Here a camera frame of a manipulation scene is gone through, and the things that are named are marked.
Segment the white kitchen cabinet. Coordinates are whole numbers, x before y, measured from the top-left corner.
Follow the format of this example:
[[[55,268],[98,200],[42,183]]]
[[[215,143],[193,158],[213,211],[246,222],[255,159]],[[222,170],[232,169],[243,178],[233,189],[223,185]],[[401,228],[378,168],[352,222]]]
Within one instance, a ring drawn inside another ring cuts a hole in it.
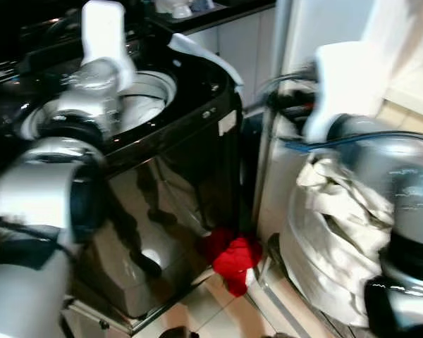
[[[271,74],[276,0],[148,0],[147,15],[221,57],[243,79],[251,104]]]

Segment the small red cloth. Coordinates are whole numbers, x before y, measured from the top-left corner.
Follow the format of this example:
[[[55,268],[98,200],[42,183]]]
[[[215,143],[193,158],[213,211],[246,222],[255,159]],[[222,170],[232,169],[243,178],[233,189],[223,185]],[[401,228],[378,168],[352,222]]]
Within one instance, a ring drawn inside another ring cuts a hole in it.
[[[261,261],[262,245],[254,236],[218,227],[200,241],[200,251],[234,297],[247,293],[250,271]]]

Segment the white window sill shelf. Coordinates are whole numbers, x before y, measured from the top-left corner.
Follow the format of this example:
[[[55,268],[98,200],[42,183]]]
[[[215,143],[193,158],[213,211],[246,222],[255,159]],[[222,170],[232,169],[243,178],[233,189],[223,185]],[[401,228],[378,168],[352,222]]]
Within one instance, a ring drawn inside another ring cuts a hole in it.
[[[386,90],[384,99],[423,115],[423,65],[396,77]]]

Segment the cream crumpled garment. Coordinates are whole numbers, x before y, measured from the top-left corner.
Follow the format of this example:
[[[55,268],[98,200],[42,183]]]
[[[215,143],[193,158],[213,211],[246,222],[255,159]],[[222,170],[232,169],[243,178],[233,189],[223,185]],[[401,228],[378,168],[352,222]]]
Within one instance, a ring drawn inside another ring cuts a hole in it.
[[[341,324],[367,327],[364,287],[381,273],[393,213],[393,203],[334,158],[306,158],[289,194],[281,256],[311,306]]]

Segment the black top-load washing machine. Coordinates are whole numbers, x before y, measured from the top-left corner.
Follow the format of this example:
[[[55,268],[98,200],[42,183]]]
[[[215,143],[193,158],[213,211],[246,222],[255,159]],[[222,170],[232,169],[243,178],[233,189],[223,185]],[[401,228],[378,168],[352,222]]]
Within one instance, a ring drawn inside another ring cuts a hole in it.
[[[125,25],[125,47],[135,79],[103,151],[104,219],[80,248],[56,338],[141,332],[208,270],[202,238],[238,221],[238,76],[161,27]],[[38,138],[83,57],[74,38],[0,65],[0,174]]]

